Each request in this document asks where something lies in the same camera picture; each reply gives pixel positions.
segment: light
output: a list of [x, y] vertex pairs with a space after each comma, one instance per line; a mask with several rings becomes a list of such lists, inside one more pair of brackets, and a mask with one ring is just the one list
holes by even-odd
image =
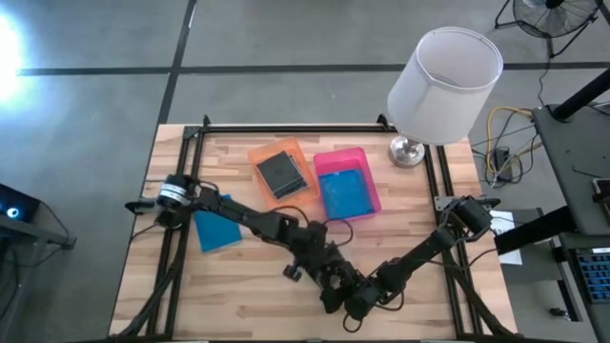
[[16, 91], [21, 55], [18, 35], [10, 27], [7, 17], [2, 14], [0, 14], [0, 51], [0, 100], [6, 100]]
[[7, 210], [7, 216], [11, 219], [14, 219], [19, 216], [19, 210], [16, 208], [10, 208]]

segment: lamp base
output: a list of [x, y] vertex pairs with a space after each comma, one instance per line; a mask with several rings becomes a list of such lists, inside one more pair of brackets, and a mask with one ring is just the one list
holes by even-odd
[[389, 149], [390, 159], [397, 167], [411, 168], [423, 160], [423, 144], [402, 136], [392, 140]]

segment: orange tray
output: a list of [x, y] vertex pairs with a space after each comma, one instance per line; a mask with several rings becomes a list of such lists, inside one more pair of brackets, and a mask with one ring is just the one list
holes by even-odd
[[[301, 173], [303, 179], [307, 183], [307, 188], [294, 194], [288, 195], [283, 199], [276, 199], [267, 187], [267, 184], [265, 183], [265, 180], [263, 179], [256, 165], [283, 151], [288, 153], [295, 161], [298, 171]], [[303, 155], [303, 151], [298, 146], [298, 141], [296, 140], [296, 138], [282, 139], [272, 144], [268, 144], [266, 146], [248, 151], [248, 159], [250, 160], [250, 163], [254, 168], [254, 173], [256, 174], [256, 181], [258, 182], [260, 191], [263, 194], [263, 197], [265, 198], [269, 209], [286, 205], [305, 205], [320, 196], [320, 187], [317, 184], [317, 179], [312, 175], [309, 165], [305, 160], [305, 156]]]

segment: wooden table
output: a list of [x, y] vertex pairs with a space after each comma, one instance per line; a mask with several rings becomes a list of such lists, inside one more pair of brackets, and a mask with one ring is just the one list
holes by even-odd
[[[144, 196], [154, 197], [169, 173], [174, 173], [184, 126], [161, 126], [155, 138], [146, 175]], [[423, 164], [409, 170], [393, 166], [388, 144], [395, 133], [221, 133], [206, 134], [199, 177], [216, 183], [221, 192], [256, 210], [265, 204], [254, 179], [247, 152], [275, 140], [298, 138], [310, 162], [318, 152], [362, 147], [372, 170], [382, 212], [355, 221], [354, 240], [341, 248], [364, 274], [382, 261], [402, 256], [425, 239], [435, 220]], [[457, 195], [479, 195], [477, 171], [468, 140], [446, 147]], [[186, 171], [191, 169], [190, 151]], [[437, 157], [437, 182], [443, 192]], [[324, 219], [321, 202], [303, 207], [312, 219]], [[139, 217], [135, 231], [151, 225], [152, 215]], [[217, 252], [203, 253], [194, 224], [190, 230], [174, 339], [419, 339], [454, 338], [442, 267], [429, 264], [414, 273], [407, 284], [404, 308], [396, 313], [374, 309], [357, 333], [343, 331], [345, 312], [326, 314], [319, 291], [306, 275], [298, 283], [282, 275], [292, 262], [283, 249], [260, 242], [241, 228], [243, 240]], [[343, 241], [348, 229], [331, 224], [329, 239]], [[118, 333], [140, 310], [153, 289], [161, 230], [138, 236], [131, 244], [112, 319]], [[467, 245], [472, 259], [494, 247], [491, 234]], [[498, 256], [488, 253], [472, 268], [475, 287], [504, 326], [515, 331], [515, 321]], [[469, 315], [463, 294], [460, 307], [467, 328]], [[159, 317], [164, 322], [164, 314]]]

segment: table lamp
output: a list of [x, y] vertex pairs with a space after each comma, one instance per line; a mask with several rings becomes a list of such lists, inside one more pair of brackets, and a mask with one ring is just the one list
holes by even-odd
[[468, 135], [502, 73], [498, 48], [460, 28], [426, 33], [388, 95], [399, 137], [390, 158], [399, 167], [421, 162], [424, 144], [445, 145]]

